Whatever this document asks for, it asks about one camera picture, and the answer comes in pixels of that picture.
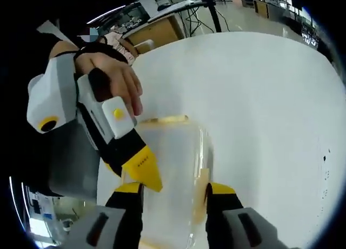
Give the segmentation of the person's left hand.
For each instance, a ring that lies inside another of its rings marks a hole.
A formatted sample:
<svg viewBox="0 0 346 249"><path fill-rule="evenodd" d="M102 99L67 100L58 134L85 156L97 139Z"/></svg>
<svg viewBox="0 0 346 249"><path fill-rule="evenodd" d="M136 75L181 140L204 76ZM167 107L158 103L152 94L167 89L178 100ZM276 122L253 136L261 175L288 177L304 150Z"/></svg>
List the person's left hand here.
<svg viewBox="0 0 346 249"><path fill-rule="evenodd" d="M76 69L83 75L97 68L107 76L105 84L94 90L98 102L114 96L123 99L129 114L139 116L143 112L141 83L128 64L118 61L104 53L84 53L75 60Z"/></svg>

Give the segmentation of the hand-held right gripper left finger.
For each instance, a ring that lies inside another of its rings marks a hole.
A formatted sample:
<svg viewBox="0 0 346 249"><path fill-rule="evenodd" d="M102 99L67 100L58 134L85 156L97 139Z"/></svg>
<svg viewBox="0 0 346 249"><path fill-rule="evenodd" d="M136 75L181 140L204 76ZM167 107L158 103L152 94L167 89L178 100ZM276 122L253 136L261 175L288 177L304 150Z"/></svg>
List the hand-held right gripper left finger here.
<svg viewBox="0 0 346 249"><path fill-rule="evenodd" d="M62 248L138 248L142 213L143 185L125 183L72 225Z"/></svg>

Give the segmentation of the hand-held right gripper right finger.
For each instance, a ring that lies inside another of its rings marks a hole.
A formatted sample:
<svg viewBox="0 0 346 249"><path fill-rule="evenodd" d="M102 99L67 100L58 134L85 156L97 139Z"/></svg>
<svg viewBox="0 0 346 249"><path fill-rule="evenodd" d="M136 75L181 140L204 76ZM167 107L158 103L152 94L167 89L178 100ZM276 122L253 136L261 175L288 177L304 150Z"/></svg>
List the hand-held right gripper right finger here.
<svg viewBox="0 0 346 249"><path fill-rule="evenodd" d="M251 207L244 207L235 190L208 183L205 230L210 248L287 248L277 228Z"/></svg>

